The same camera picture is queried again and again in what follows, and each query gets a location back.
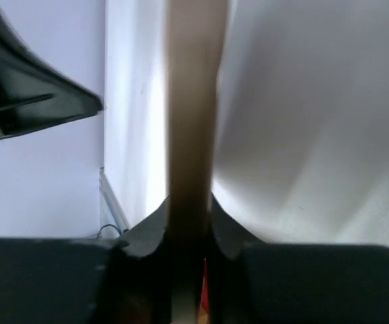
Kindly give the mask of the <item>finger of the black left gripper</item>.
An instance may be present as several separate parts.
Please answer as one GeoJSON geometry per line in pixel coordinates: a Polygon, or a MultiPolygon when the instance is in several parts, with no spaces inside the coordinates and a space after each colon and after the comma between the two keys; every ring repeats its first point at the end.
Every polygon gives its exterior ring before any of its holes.
{"type": "Polygon", "coordinates": [[[0,140],[97,115],[93,92],[29,51],[0,11],[0,140]]]}

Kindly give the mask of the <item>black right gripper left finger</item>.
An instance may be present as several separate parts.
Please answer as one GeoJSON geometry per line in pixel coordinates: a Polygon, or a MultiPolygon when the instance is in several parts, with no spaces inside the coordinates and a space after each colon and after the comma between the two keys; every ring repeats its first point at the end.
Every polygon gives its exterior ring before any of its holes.
{"type": "Polygon", "coordinates": [[[0,323],[169,323],[166,206],[121,238],[0,238],[0,323]]]}

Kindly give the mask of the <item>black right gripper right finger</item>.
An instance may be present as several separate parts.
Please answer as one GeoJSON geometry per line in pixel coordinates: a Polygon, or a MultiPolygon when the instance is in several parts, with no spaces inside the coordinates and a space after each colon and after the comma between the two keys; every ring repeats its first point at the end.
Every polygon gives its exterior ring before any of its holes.
{"type": "Polygon", "coordinates": [[[389,323],[389,248],[263,242],[211,209],[212,323],[389,323]]]}

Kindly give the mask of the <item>gold square tin lid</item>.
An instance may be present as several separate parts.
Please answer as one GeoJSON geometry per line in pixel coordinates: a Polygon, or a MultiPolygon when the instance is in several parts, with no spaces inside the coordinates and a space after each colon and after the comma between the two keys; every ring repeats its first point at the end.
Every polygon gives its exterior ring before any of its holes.
{"type": "Polygon", "coordinates": [[[227,1],[170,1],[165,62],[171,319],[196,323],[210,229],[217,76],[228,24],[227,1]]]}

